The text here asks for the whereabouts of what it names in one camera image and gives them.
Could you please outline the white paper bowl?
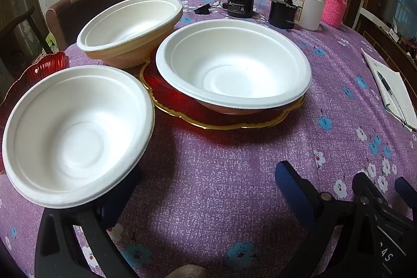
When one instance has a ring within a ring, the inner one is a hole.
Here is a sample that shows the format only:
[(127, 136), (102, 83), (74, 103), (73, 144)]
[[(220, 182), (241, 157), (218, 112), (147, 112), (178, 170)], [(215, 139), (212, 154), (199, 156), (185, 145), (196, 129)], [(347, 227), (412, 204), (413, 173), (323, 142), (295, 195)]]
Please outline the white paper bowl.
[(230, 111), (284, 107), (312, 82), (306, 55), (286, 36), (244, 20), (205, 20), (174, 31), (156, 66), (176, 90)]
[(138, 164), (151, 139), (155, 110), (129, 73), (77, 66), (32, 86), (5, 125), (2, 159), (28, 201), (64, 209), (113, 189)]

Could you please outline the red gold-rimmed plate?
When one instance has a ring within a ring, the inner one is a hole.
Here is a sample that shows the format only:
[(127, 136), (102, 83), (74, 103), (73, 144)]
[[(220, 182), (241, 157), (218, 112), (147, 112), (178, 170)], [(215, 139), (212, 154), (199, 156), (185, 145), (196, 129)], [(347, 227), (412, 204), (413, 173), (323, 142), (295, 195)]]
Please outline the red gold-rimmed plate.
[(218, 113), (169, 85), (157, 69), (156, 52), (152, 52), (149, 60), (141, 67), (139, 80), (159, 110), (206, 130), (232, 131), (276, 126), (305, 101), (305, 96), (302, 96), (282, 108), (266, 109), (249, 115)]

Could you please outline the red wedding plate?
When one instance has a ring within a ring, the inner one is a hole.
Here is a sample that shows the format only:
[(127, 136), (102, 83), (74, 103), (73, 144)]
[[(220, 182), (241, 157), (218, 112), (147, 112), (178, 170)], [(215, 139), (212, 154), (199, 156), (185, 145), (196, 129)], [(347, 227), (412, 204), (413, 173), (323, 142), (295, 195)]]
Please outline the red wedding plate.
[(42, 57), (37, 63), (29, 66), (18, 80), (9, 88), (1, 103), (1, 140), (4, 137), (9, 116), (15, 106), (29, 107), (41, 93), (45, 86), (38, 86), (45, 78), (69, 67), (69, 57), (64, 52), (48, 54)]

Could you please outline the beige plastic bowl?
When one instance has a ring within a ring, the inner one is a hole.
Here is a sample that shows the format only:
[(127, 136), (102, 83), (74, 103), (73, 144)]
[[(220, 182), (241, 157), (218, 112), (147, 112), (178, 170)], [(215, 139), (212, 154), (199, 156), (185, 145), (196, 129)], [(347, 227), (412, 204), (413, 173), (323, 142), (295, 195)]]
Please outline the beige plastic bowl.
[(162, 41), (174, 31), (174, 27), (181, 19), (183, 10), (161, 28), (152, 30), (143, 37), (135, 38), (125, 42), (117, 47), (97, 50), (94, 52), (83, 51), (89, 59), (101, 60), (108, 66), (119, 69), (129, 69), (147, 61), (152, 52), (154, 52)]

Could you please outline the white notebook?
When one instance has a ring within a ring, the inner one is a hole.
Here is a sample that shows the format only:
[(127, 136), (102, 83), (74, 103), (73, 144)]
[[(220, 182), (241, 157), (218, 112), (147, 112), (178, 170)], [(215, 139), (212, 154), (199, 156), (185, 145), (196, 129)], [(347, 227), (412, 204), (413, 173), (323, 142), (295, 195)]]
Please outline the white notebook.
[(381, 94), (381, 98), (384, 104), (384, 108), (397, 120), (401, 122), (401, 117), (399, 112), (396, 110), (394, 103), (389, 96), (389, 93), (386, 91), (382, 81), (379, 79), (377, 71), (379, 71), (388, 82), (391, 87), (392, 92), (395, 94), (399, 105), (406, 117), (406, 127), (409, 130), (416, 131), (416, 112), (411, 102), (411, 99), (408, 95), (408, 91), (402, 80), (400, 73), (393, 71), (388, 66), (385, 66), (383, 63), (380, 63), (378, 60), (371, 57), (367, 54), (364, 49), (361, 49), (363, 57), (371, 71), (373, 78), (375, 79), (378, 90)]

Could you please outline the black pen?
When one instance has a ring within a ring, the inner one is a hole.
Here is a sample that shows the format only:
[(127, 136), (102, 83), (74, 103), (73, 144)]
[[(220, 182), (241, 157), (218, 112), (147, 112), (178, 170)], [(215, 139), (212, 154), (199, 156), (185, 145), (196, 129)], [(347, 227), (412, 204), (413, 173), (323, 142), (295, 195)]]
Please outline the black pen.
[(382, 84), (384, 85), (386, 91), (389, 93), (389, 96), (391, 97), (394, 103), (394, 106), (396, 107), (396, 110), (399, 112), (400, 117), (401, 117), (401, 122), (403, 123), (403, 125), (406, 125), (406, 117), (404, 116), (404, 113), (399, 105), (397, 98), (395, 97), (395, 94), (392, 92), (391, 87), (389, 86), (388, 82), (385, 80), (384, 76), (379, 71), (377, 71), (377, 74), (379, 76), (379, 79), (382, 81)]

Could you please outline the wooden side cabinet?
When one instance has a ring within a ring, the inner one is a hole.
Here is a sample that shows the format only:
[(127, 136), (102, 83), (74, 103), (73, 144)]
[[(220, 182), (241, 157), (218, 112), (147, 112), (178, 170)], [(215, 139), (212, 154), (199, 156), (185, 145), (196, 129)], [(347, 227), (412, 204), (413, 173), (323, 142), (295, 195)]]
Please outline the wooden side cabinet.
[(416, 105), (416, 63), (394, 39), (391, 28), (368, 10), (360, 8), (355, 30), (370, 43), (393, 71), (400, 73), (411, 101)]

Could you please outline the purple floral tablecloth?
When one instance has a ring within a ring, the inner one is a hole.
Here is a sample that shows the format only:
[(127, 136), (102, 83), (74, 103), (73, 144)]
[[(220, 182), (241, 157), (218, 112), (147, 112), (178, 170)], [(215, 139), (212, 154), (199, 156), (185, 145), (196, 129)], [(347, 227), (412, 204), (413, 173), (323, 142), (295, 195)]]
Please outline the purple floral tablecloth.
[(383, 107), (363, 54), (374, 49), (349, 28), (322, 25), (286, 36), (312, 66), (304, 104), (278, 125), (210, 131), (156, 112), (136, 187), (109, 235), (144, 277), (199, 263), (217, 277), (278, 272), (301, 237), (273, 180), (288, 160), (319, 189), (347, 200), (365, 172), (389, 203), (394, 181), (416, 182), (416, 134)]

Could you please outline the white plastic jar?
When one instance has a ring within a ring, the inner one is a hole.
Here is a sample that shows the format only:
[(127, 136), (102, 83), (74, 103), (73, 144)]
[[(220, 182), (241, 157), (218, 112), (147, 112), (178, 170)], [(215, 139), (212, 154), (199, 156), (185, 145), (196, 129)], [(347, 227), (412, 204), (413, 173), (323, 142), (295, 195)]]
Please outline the white plastic jar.
[(319, 29), (326, 0), (294, 0), (295, 24), (310, 31)]

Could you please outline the pink sleeved thermos bottle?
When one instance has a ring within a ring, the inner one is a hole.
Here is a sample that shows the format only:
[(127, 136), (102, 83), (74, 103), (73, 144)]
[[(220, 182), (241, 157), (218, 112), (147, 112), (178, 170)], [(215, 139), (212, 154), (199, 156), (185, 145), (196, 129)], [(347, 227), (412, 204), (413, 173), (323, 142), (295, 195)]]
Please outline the pink sleeved thermos bottle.
[(322, 21), (339, 29), (347, 8), (347, 0), (325, 0)]

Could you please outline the black device with cork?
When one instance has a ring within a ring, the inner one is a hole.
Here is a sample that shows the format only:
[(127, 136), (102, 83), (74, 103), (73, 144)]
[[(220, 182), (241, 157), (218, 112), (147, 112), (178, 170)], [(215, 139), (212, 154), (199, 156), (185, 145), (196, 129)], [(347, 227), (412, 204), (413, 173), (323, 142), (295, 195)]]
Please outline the black device with cork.
[(295, 0), (271, 0), (268, 22), (276, 28), (293, 29), (298, 7)]

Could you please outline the dark wooden chair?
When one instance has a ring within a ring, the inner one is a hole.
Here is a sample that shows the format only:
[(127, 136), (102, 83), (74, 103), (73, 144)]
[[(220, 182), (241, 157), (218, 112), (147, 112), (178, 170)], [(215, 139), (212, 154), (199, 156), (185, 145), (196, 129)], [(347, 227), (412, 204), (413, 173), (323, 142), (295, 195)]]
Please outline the dark wooden chair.
[(14, 34), (16, 40), (28, 57), (37, 58), (42, 52), (53, 54), (47, 43), (47, 34), (43, 34), (35, 18), (36, 7), (31, 6), (26, 12), (11, 19), (1, 28), (1, 39)]

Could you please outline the black power adapter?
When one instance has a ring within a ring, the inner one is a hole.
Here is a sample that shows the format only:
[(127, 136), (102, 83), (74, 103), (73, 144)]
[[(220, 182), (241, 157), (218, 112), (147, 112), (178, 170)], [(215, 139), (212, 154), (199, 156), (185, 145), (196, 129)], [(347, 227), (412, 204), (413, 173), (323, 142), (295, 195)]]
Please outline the black power adapter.
[(254, 0), (227, 0), (228, 15), (234, 18), (251, 18), (254, 13)]

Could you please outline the small black plug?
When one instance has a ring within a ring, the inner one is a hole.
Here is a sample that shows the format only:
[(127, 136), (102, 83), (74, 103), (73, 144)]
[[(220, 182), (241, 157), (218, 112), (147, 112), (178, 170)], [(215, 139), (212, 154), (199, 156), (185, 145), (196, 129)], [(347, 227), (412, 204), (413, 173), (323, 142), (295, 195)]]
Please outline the small black plug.
[(211, 13), (210, 9), (211, 9), (211, 4), (206, 3), (205, 5), (194, 9), (194, 13), (197, 15), (209, 15)]

